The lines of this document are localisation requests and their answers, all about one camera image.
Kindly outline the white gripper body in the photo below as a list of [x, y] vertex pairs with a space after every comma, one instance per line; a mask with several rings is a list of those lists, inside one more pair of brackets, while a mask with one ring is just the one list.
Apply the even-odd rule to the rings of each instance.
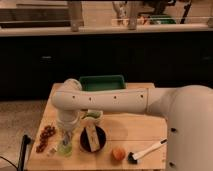
[[78, 126], [79, 115], [74, 114], [59, 114], [57, 116], [57, 126], [62, 133], [62, 143], [69, 144], [73, 135], [73, 131]]

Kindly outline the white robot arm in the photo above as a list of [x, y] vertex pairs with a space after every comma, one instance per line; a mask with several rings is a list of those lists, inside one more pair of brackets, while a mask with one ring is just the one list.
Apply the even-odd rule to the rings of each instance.
[[68, 79], [52, 95], [58, 123], [68, 131], [82, 109], [125, 112], [167, 120], [165, 171], [213, 171], [213, 88], [138, 88], [84, 91]]

